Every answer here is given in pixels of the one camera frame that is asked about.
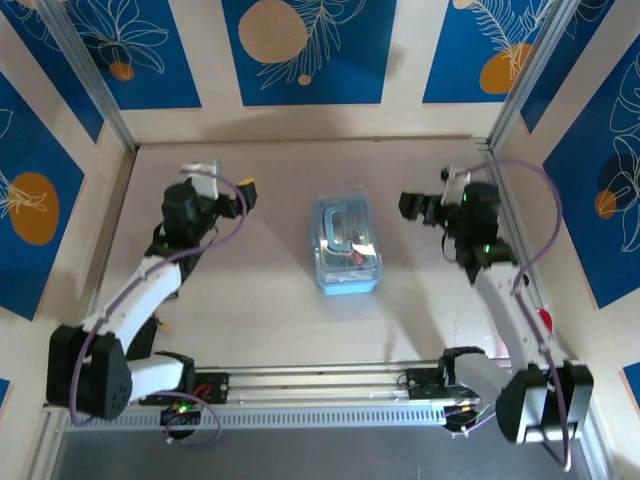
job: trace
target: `table surface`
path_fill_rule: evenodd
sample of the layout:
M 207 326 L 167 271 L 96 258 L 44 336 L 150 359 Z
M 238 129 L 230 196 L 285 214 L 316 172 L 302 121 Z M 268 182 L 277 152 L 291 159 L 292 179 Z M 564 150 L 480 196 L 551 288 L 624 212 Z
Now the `table surface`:
M 472 139 L 144 147 L 138 153 L 98 304 L 127 281 L 162 221 L 163 191 L 181 165 L 219 161 L 231 181 L 254 177 L 258 202 L 239 235 L 205 254 L 179 298 L 157 311 L 168 331 L 154 348 L 198 366 L 284 366 L 436 359 L 443 348 L 506 350 L 462 270 L 440 250 L 442 232 L 403 220 L 403 189 L 439 194 L 440 170 L 483 161 Z M 384 272 L 370 294 L 326 297 L 311 251 L 311 201 L 362 185 Z M 218 222 L 220 235 L 232 220 Z

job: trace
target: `clear plastic box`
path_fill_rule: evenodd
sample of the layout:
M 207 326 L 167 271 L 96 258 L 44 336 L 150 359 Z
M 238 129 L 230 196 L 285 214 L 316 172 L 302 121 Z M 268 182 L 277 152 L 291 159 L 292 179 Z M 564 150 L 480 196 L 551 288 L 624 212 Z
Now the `clear plastic box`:
M 318 283 L 326 295 L 373 290 L 382 273 L 382 258 L 363 187 L 316 197 L 312 245 Z

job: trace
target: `metal frame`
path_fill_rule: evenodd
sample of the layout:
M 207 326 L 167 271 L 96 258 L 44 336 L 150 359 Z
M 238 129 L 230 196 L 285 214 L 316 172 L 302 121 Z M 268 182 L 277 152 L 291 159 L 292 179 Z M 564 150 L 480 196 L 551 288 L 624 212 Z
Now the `metal frame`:
M 136 142 L 120 108 L 62 4 L 58 0 L 35 0 L 35 6 L 102 118 L 111 126 L 124 149 L 135 153 Z
M 513 122 L 520 115 L 524 102 L 540 78 L 581 0 L 555 0 L 555 2 L 548 21 L 542 26 L 520 75 L 516 78 L 498 115 L 498 120 L 489 133 L 489 151 L 493 153 L 497 152 L 506 140 Z

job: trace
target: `food container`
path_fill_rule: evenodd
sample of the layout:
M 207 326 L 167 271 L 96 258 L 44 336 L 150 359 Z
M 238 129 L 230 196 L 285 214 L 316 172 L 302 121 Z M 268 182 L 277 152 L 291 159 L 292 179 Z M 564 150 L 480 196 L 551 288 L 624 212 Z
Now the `food container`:
M 325 295 L 373 290 L 382 273 L 382 258 L 363 187 L 316 197 L 312 245 L 318 284 Z

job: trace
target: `wall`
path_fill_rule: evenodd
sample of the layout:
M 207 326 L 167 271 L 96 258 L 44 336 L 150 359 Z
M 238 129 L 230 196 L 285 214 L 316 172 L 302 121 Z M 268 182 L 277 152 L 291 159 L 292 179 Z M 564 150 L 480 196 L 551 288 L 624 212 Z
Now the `wall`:
M 0 170 L 11 184 L 3 183 L 0 199 L 13 200 L 0 218 L 0 305 L 9 308 L 0 307 L 0 378 L 10 381 L 0 418 L 0 475 L 13 479 L 44 401 L 48 338 L 57 324 L 86 311 L 104 233 L 113 226 L 107 210 L 121 194 L 116 178 L 130 162 L 108 128 L 92 138 L 2 14 L 0 38 Z
M 551 4 L 64 3 L 140 143 L 487 136 Z M 61 54 L 20 6 L 0 0 L 77 111 Z
M 597 208 L 604 198 L 600 189 L 608 188 L 606 181 L 599 186 L 599 176 L 606 170 L 603 165 L 612 163 L 609 154 L 615 159 L 612 164 L 618 165 L 612 138 L 622 130 L 635 135 L 634 127 L 618 131 L 617 117 L 610 117 L 618 95 L 629 98 L 626 87 L 616 85 L 633 67 L 631 57 L 640 52 L 639 34 L 640 4 L 616 0 L 532 133 L 524 121 L 516 122 L 499 152 L 502 158 L 544 163 L 563 196 L 565 223 L 537 272 L 554 328 L 595 377 L 594 403 L 624 478 L 640 476 L 640 410 L 622 375 L 623 367 L 640 361 L 640 291 L 627 293 L 639 280 L 640 252 L 621 251 L 622 245 L 631 245 L 631 237 L 625 241 L 621 229 L 621 222 L 630 218 L 623 216 L 624 205 L 615 212 Z M 619 158 L 633 162 L 632 157 Z M 637 167 L 637 156 L 635 162 L 630 165 Z M 537 251 L 553 228 L 553 200 L 530 174 L 509 169 L 507 177 L 530 251 Z M 603 279 L 615 284 L 614 290 L 603 290 Z

